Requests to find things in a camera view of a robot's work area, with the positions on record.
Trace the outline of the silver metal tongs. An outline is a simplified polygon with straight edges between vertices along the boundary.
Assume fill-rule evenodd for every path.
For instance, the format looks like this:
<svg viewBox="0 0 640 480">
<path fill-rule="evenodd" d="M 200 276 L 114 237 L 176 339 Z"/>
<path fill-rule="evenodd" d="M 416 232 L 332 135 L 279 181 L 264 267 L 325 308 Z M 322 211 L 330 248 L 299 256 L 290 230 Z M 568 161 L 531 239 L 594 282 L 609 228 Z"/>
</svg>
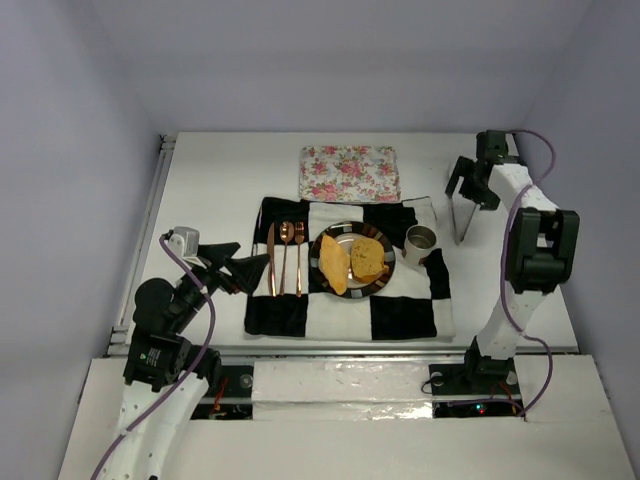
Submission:
<svg viewBox="0 0 640 480">
<path fill-rule="evenodd" d="M 478 205 L 459 193 L 454 193 L 448 200 L 451 215 L 453 238 L 461 245 L 466 237 Z"/>
</svg>

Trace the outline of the light yellow bread slice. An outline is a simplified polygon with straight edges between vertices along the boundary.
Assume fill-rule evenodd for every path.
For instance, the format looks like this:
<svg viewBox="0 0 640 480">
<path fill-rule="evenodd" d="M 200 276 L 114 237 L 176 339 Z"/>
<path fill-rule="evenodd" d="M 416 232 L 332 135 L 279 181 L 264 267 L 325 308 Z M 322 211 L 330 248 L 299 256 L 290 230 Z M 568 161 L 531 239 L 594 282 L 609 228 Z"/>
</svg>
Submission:
<svg viewBox="0 0 640 480">
<path fill-rule="evenodd" d="M 326 234 L 321 238 L 318 268 L 337 295 L 346 292 L 350 256 L 333 237 Z"/>
</svg>

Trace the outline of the brown crusted bread slice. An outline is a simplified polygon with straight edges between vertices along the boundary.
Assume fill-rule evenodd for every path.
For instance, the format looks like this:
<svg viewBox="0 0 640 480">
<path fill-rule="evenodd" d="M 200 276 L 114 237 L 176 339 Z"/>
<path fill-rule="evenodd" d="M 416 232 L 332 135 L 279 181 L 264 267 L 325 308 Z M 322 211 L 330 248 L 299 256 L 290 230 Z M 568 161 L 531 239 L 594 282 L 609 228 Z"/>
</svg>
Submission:
<svg viewBox="0 0 640 480">
<path fill-rule="evenodd" d="M 389 271 L 383 245 L 372 238 L 357 238 L 351 247 L 351 270 L 361 283 L 371 283 Z"/>
</svg>

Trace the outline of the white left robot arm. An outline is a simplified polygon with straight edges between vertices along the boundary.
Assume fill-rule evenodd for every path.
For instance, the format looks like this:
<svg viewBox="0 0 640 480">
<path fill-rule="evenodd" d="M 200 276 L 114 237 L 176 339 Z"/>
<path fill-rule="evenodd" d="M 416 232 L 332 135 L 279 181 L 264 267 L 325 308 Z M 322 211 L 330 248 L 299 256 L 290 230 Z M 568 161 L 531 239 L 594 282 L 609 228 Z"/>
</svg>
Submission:
<svg viewBox="0 0 640 480">
<path fill-rule="evenodd" d="M 222 375 L 219 352 L 183 332 L 203 307 L 214 306 L 217 290 L 253 293 L 270 263 L 267 254 L 237 259 L 239 244 L 201 245 L 179 228 L 159 244 L 184 274 L 176 283 L 149 279 L 135 292 L 116 432 L 95 479 L 163 478 L 195 407 Z"/>
</svg>

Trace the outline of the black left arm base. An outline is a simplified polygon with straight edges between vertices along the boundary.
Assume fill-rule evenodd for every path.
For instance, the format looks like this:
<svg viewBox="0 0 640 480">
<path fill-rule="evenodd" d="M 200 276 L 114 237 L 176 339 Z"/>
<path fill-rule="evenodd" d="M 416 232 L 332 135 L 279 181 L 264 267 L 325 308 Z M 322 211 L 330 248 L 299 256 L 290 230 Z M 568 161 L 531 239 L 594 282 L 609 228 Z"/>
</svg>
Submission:
<svg viewBox="0 0 640 480">
<path fill-rule="evenodd" d="M 196 405 L 192 420 L 249 420 L 253 415 L 254 367 L 225 365 L 218 351 L 208 349 L 194 370 L 208 382 L 208 390 Z"/>
</svg>

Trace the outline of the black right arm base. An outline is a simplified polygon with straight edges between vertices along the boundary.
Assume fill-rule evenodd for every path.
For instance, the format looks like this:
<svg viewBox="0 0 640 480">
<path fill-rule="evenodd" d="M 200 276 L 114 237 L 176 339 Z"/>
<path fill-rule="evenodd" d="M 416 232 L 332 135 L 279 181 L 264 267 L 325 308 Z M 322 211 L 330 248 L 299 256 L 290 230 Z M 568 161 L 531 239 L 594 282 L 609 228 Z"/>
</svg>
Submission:
<svg viewBox="0 0 640 480">
<path fill-rule="evenodd" d="M 472 349 L 465 352 L 462 363 L 430 364 L 429 375 L 436 396 L 520 395 L 513 359 L 494 360 Z"/>
</svg>

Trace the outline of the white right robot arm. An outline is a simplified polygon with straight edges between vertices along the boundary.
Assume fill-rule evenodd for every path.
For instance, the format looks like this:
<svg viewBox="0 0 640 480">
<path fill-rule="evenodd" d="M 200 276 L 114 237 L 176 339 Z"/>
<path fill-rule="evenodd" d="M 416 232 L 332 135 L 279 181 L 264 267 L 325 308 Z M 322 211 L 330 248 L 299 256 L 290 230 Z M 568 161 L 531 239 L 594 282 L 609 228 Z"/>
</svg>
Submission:
<svg viewBox="0 0 640 480">
<path fill-rule="evenodd" d="M 447 198 L 476 209 L 508 212 L 500 257 L 500 293 L 484 328 L 465 353 L 460 381 L 480 389 L 506 380 L 517 344 L 543 301 L 571 276 L 580 217 L 549 200 L 524 161 L 509 151 L 507 132 L 476 136 L 476 156 L 455 162 Z"/>
</svg>

